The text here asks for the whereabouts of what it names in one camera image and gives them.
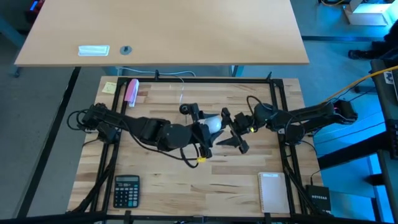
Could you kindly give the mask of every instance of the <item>yellow cable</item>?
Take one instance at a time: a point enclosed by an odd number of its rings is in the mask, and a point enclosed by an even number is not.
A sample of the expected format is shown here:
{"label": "yellow cable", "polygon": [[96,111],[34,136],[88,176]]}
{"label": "yellow cable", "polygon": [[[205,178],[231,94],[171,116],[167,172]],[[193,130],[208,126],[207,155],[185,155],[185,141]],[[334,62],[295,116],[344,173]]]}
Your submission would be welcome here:
{"label": "yellow cable", "polygon": [[340,2],[334,3],[334,4],[326,4],[324,1],[321,1],[322,4],[324,4],[325,6],[337,6],[338,4],[342,3],[344,0],[341,0]]}
{"label": "yellow cable", "polygon": [[367,79],[367,78],[371,78],[371,77],[373,77],[373,76],[380,75],[380,74],[382,74],[382,73],[384,73],[384,72],[393,71],[393,70],[397,70],[397,69],[398,69],[398,65],[397,65],[397,66],[394,66],[394,67],[391,67],[391,68],[386,68],[386,69],[384,69],[384,70],[381,70],[381,71],[372,73],[372,74],[370,74],[370,75],[366,75],[365,77],[360,78],[359,80],[356,80],[355,82],[353,82],[353,83],[349,84],[348,86],[344,87],[342,90],[340,90],[340,91],[338,91],[337,93],[331,95],[329,98],[327,98],[327,99],[326,99],[325,101],[323,101],[322,103],[325,103],[325,102],[329,101],[330,99],[334,98],[336,95],[339,95],[342,91],[347,90],[347,89],[349,89],[349,88],[355,86],[356,84],[358,84],[359,82],[361,82],[361,81],[363,81],[363,80],[365,80],[365,79]]}

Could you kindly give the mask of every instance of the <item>white label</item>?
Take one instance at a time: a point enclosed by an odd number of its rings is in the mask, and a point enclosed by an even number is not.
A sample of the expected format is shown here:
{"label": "white label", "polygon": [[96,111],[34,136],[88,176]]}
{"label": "white label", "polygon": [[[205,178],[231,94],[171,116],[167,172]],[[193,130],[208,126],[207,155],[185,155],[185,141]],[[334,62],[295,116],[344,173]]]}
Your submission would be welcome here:
{"label": "white label", "polygon": [[263,177],[278,177],[278,174],[262,174]]}
{"label": "white label", "polygon": [[392,71],[384,72],[384,80],[387,84],[394,84],[394,80],[392,79]]}
{"label": "white label", "polygon": [[109,54],[109,45],[82,45],[79,46],[81,57],[105,57]]}

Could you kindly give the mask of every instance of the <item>blue light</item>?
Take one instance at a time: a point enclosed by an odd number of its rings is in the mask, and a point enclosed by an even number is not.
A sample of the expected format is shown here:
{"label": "blue light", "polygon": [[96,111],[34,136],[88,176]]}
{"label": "blue light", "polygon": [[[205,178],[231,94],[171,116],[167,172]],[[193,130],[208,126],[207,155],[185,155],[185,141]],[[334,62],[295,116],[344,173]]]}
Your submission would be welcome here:
{"label": "blue light", "polygon": [[398,20],[398,0],[395,0],[388,9],[392,23]]}
{"label": "blue light", "polygon": [[38,1],[33,2],[32,7],[30,7],[30,10],[33,11],[37,5]]}

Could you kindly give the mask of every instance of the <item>calculator keypad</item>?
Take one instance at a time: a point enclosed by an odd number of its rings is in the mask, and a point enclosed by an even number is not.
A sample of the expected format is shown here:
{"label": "calculator keypad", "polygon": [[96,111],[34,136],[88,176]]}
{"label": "calculator keypad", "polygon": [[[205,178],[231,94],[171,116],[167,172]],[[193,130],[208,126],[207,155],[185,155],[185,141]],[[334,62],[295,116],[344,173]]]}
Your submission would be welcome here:
{"label": "calculator keypad", "polygon": [[136,208],[138,207],[139,186],[137,182],[119,183],[114,188],[114,208]]}

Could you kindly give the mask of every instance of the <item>netgear logo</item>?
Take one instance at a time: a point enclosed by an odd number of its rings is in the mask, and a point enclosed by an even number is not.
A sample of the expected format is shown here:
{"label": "netgear logo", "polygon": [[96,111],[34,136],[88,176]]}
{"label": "netgear logo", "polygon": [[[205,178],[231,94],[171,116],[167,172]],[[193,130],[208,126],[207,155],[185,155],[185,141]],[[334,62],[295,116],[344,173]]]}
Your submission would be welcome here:
{"label": "netgear logo", "polygon": [[327,197],[325,197],[325,196],[319,196],[319,195],[312,195],[312,198],[322,199],[322,200],[328,200]]}

